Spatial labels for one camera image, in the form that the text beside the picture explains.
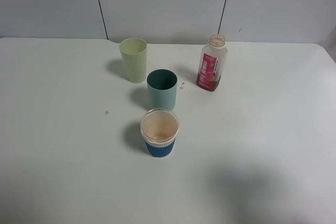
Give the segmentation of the clear drink bottle pink label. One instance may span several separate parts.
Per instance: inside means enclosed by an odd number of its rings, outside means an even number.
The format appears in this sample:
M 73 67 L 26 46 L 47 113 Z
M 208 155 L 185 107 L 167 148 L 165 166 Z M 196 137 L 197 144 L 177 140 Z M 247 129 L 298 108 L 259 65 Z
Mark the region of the clear drink bottle pink label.
M 196 84 L 213 92 L 219 85 L 228 56 L 226 40 L 222 35 L 212 35 L 202 48 Z

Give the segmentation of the pale green plastic cup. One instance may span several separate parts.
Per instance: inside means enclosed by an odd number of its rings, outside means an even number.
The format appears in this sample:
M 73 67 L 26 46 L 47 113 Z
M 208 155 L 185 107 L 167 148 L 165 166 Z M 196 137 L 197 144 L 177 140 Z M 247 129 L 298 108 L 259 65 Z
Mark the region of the pale green plastic cup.
M 146 79 L 147 44 L 141 38 L 128 38 L 119 45 L 128 78 L 133 83 Z

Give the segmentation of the glass cup with blue sleeve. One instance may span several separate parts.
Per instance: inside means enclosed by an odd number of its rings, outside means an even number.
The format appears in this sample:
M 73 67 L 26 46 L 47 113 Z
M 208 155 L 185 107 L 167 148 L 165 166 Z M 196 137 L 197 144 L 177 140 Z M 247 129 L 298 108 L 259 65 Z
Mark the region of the glass cup with blue sleeve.
M 172 151 L 179 131 L 177 116 L 167 109 L 157 108 L 147 112 L 140 122 L 140 132 L 149 153 L 165 157 Z

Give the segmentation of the teal plastic cup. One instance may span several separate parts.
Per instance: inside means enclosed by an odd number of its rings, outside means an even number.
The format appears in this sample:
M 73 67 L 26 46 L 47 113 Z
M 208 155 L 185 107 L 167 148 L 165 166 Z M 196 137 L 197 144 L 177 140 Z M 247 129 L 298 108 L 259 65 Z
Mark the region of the teal plastic cup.
M 157 69 L 148 74 L 146 82 L 152 108 L 172 111 L 176 101 L 176 74 L 167 69 Z

